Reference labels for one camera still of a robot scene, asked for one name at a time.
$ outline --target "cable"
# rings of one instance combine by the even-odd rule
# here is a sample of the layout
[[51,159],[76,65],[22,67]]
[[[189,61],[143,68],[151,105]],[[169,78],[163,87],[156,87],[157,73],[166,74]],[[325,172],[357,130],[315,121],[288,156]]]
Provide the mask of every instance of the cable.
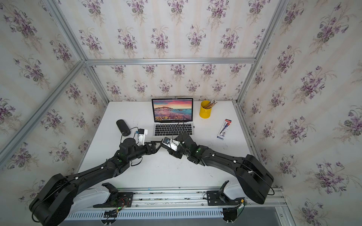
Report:
[[131,166],[137,166],[138,164],[140,164],[143,160],[143,157],[141,156],[141,161],[139,163],[137,163],[136,165],[132,165],[132,161],[131,161]]

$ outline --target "floral wallpaper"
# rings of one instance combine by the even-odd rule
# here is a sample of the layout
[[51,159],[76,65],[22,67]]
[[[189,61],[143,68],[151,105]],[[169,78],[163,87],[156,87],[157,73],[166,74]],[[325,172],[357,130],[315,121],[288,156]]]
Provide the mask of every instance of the floral wallpaper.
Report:
[[298,226],[362,221],[361,9],[290,0],[241,102]]
[[[2,99],[5,120],[15,123],[16,109]],[[84,72],[68,85],[0,172],[1,224],[38,225],[29,204],[55,174],[73,174],[96,132],[105,105]],[[21,218],[14,215],[14,209]]]
[[0,149],[76,63],[44,2],[0,2]]
[[237,99],[251,64],[100,65],[93,69],[112,101],[156,97]]
[[[278,0],[61,0],[58,4],[90,59],[253,57]],[[302,8],[300,3],[293,9],[288,21],[302,14]]]

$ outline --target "table surface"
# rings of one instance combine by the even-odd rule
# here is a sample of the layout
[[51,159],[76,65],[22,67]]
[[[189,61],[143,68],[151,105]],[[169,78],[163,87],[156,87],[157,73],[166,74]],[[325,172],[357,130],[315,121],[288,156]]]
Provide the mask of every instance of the table surface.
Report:
[[[235,157],[250,154],[245,136],[241,129],[232,101],[219,101],[212,108],[211,116],[203,119],[199,116],[201,101],[194,102],[193,123],[195,134],[192,139],[198,145],[212,148],[216,152]],[[123,119],[129,128],[148,129],[146,141],[161,140],[153,136],[153,113],[151,101],[144,102],[110,102],[99,124],[92,143],[83,159],[79,172],[91,169],[111,158],[119,149],[121,132],[116,121]],[[217,138],[225,119],[232,120],[224,140]],[[132,129],[128,137],[133,137]],[[145,155],[141,164],[131,166],[118,177],[107,179],[117,188],[166,188],[166,187],[220,187],[226,180],[237,181],[236,177],[214,167],[196,165],[189,162],[186,156],[182,159],[168,154],[160,148],[156,154]]]

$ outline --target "desktop wallpaper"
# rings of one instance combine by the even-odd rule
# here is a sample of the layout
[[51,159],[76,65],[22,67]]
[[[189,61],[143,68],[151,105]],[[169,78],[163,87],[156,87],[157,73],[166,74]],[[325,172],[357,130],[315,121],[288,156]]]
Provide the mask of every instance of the desktop wallpaper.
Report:
[[191,120],[192,99],[154,100],[155,120]]

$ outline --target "gray floor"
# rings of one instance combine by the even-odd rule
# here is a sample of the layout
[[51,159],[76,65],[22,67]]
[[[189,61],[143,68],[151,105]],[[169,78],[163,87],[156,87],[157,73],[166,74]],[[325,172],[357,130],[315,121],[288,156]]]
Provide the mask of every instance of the gray floor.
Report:
[[[143,219],[117,220],[112,226],[225,226],[222,218],[194,218],[194,219]],[[281,226],[274,207],[249,207],[241,213],[236,225],[243,226]],[[60,226],[103,226],[99,221],[63,221]]]

